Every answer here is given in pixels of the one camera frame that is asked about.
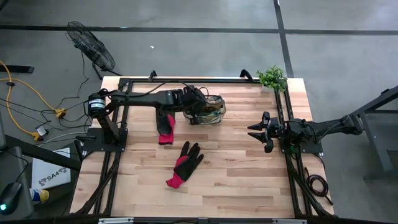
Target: wooden table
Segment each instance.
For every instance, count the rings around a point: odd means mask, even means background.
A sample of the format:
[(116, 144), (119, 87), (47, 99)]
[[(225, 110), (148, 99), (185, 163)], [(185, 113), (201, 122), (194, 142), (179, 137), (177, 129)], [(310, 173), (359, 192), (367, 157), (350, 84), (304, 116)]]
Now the wooden table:
[[(117, 89), (118, 82), (119, 77), (104, 77), (102, 88)], [(291, 78), (288, 84), (294, 116), (311, 120), (303, 80)], [(147, 92), (157, 85), (135, 83), (133, 91)], [(279, 143), (274, 141), (273, 152), (265, 154), (261, 143), (247, 135), (247, 126), (260, 122), (263, 111), (277, 116), (274, 94), (262, 92), (258, 84), (195, 86), (206, 86), (210, 94), (221, 95), (227, 112), (221, 123), (208, 126), (191, 126), (181, 113), (176, 113), (172, 146), (158, 145), (154, 108), (130, 107), (129, 139), (119, 167), (112, 216), (294, 217), (286, 163)], [(182, 87), (170, 83), (159, 90)], [(198, 142), (205, 158), (186, 183), (179, 189), (172, 189), (165, 181), (172, 177), (173, 166), (185, 141)], [(97, 187), (103, 157), (103, 152), (95, 152), (83, 161), (71, 212), (81, 208)], [(303, 163), (311, 174), (326, 178), (319, 158), (304, 154)], [(300, 208), (304, 211), (302, 193), (298, 186), (297, 189)], [(317, 199), (333, 213), (333, 207), (325, 198)]]

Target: gray floor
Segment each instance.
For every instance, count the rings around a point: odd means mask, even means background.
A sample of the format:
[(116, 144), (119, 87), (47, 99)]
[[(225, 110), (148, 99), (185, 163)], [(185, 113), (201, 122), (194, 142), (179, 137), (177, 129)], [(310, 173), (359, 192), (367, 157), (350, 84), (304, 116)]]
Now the gray floor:
[[(389, 0), (280, 0), (286, 29), (397, 30), (398, 3)], [(0, 12), (0, 23), (126, 27), (277, 28), (272, 0), (13, 0)], [(72, 96), (83, 81), (80, 52), (65, 32), (0, 31), (0, 59), (7, 64), (36, 68), (33, 75), (14, 75), (37, 88), (51, 105)], [(284, 67), (278, 34), (206, 34), (95, 32), (126, 75), (236, 76), (276, 64)], [(304, 78), (315, 121), (335, 119), (364, 105), (398, 84), (398, 36), (288, 35), (295, 77)], [(86, 59), (90, 81), (81, 99), (98, 90), (100, 82)], [(0, 88), (5, 98), (7, 88)], [(42, 110), (44, 104), (26, 87), (17, 85), (12, 101)], [(82, 114), (82, 107), (68, 113)], [(7, 117), (6, 110), (0, 109)], [(39, 114), (32, 114), (42, 119)], [(39, 122), (15, 114), (33, 130)], [(3, 118), (6, 133), (33, 142)], [(68, 132), (81, 131), (71, 129)], [(66, 131), (51, 130), (50, 136)], [(53, 149), (66, 144), (46, 145)], [(323, 142), (326, 173), (337, 215), (346, 218), (398, 222), (397, 182), (365, 184), (362, 176), (380, 170), (366, 136), (327, 136)]]

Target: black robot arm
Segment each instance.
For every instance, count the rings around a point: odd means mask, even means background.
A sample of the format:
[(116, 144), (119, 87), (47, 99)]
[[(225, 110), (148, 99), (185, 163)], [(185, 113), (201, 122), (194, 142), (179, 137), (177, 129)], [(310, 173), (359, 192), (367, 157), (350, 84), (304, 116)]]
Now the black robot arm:
[(119, 128), (109, 114), (119, 106), (151, 106), (157, 112), (198, 111), (206, 105), (203, 93), (194, 86), (184, 89), (158, 91), (157, 93), (126, 93), (119, 90), (102, 89), (88, 98), (88, 115), (97, 119), (103, 131), (104, 143), (120, 142)]
[(340, 119), (324, 122), (306, 121), (305, 119), (290, 119), (285, 124), (279, 124), (277, 118), (270, 118), (268, 112), (262, 115), (262, 121), (249, 126), (248, 129), (261, 131), (263, 133), (248, 133), (262, 143), (267, 143), (265, 152), (271, 152), (274, 142), (271, 138), (280, 138), (281, 141), (291, 146), (299, 146), (305, 142), (319, 144), (321, 139), (328, 134), (345, 133), (359, 135), (363, 126), (357, 116), (346, 115)]

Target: black and red glove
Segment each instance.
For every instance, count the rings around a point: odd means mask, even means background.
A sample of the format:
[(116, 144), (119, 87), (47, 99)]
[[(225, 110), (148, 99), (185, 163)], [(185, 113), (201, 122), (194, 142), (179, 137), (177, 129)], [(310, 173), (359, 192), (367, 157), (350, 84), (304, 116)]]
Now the black and red glove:
[(199, 163), (203, 160), (204, 155), (199, 155), (200, 147), (195, 143), (189, 150), (189, 142), (187, 141), (181, 150), (181, 155), (177, 159), (174, 166), (173, 178), (167, 180), (166, 183), (169, 187), (179, 188), (180, 185), (186, 182), (192, 175), (193, 171), (198, 167)]
[(164, 112), (156, 109), (156, 126), (159, 132), (159, 144), (173, 144), (175, 113)]

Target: green plant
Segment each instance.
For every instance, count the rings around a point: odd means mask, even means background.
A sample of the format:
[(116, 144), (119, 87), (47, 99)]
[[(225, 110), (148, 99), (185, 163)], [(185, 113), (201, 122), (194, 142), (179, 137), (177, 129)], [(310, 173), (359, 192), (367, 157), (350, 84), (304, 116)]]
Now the green plant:
[(274, 65), (268, 68), (265, 73), (257, 70), (256, 74), (259, 76), (262, 85), (274, 90), (285, 90), (286, 77), (284, 77), (284, 71), (278, 66)]

